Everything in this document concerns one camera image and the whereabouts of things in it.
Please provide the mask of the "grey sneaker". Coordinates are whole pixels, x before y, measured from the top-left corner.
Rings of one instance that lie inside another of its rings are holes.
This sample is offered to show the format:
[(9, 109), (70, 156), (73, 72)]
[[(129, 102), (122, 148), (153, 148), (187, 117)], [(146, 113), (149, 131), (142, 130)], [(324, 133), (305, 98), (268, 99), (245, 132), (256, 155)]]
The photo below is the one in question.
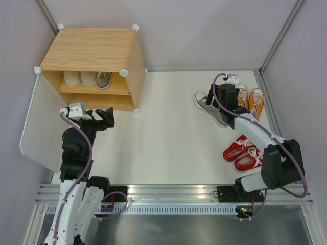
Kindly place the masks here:
[(228, 124), (225, 123), (222, 119), (222, 116), (219, 110), (212, 105), (206, 104), (207, 94), (203, 92), (196, 92), (195, 93), (195, 103), (199, 109), (206, 112), (208, 115), (212, 117), (212, 119), (221, 127), (226, 128)]
[(111, 72), (99, 72), (97, 75), (97, 87), (100, 90), (106, 90), (111, 85), (113, 73)]

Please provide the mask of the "beige canvas shoe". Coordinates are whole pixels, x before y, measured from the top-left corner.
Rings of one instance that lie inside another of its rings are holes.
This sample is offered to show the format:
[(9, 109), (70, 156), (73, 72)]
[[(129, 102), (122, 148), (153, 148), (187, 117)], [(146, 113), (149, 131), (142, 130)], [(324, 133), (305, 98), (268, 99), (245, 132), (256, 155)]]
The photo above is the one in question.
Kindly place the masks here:
[(63, 75), (67, 86), (77, 86), (81, 82), (79, 71), (64, 71)]
[(84, 86), (93, 86), (97, 83), (97, 72), (81, 71), (81, 81)]

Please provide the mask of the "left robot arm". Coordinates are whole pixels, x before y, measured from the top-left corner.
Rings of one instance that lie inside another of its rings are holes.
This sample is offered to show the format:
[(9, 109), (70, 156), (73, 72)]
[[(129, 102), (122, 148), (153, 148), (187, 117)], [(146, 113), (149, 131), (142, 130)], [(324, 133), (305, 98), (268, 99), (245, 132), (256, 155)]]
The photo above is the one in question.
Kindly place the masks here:
[(100, 202), (111, 198), (107, 177), (90, 176), (97, 132), (114, 127), (114, 109), (85, 110), (82, 104), (61, 109), (60, 118), (70, 125), (62, 134), (60, 191), (55, 216), (44, 244), (84, 244)]

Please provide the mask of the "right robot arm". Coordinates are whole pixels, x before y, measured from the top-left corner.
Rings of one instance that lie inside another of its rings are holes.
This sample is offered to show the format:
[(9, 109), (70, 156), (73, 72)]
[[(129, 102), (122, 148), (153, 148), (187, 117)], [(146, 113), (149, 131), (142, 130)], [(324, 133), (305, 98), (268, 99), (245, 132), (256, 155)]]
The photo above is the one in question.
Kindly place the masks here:
[(263, 156), (259, 172), (235, 181), (233, 196), (244, 202), (253, 191), (281, 189), (296, 198), (306, 197), (308, 185), (299, 143), (294, 139), (285, 140), (260, 124), (246, 108), (238, 105), (238, 92), (232, 84), (213, 83), (208, 96), (224, 122), (245, 135)]

